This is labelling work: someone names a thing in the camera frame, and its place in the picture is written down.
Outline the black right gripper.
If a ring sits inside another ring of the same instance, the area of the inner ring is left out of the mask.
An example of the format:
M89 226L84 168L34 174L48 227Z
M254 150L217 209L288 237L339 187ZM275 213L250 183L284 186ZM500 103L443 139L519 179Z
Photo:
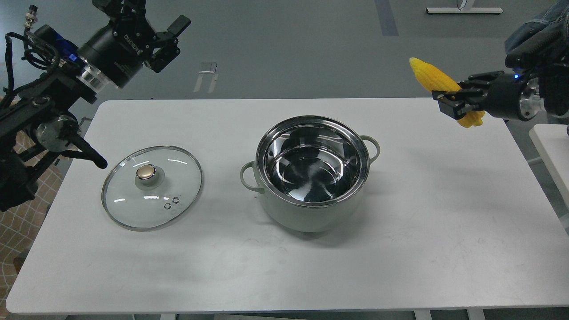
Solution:
M504 71L470 75L457 91L432 91L439 110L454 120L482 111L504 120L528 121L534 117L534 80Z

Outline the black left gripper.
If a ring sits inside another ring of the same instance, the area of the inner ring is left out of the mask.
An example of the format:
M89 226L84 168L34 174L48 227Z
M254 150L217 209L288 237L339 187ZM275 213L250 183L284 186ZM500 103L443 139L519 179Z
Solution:
M178 16L167 30L154 34L146 20L146 0L92 0L92 4L109 21L78 53L114 85L124 88L143 61L160 73L180 54L178 36L191 24L187 16Z

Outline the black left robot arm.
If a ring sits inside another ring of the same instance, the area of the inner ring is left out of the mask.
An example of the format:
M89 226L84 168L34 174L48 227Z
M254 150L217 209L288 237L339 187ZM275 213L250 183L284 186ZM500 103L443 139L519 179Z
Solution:
M144 0L94 0L109 18L83 46L49 25L31 31L37 7L30 5L24 32L5 35L8 86L1 100L2 212L34 200L38 179L60 156L108 163L80 136L69 111L79 99L96 101L106 85L124 86L143 66L161 72L180 54L179 35L191 24L179 16L163 32L146 19Z

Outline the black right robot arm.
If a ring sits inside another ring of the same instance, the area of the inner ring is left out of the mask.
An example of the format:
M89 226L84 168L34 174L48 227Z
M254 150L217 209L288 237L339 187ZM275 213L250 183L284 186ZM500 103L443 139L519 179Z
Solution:
M506 55L504 71L470 75L459 89L433 90L445 115L459 121L485 112L529 121L540 111L568 115L568 44L562 30L542 30Z

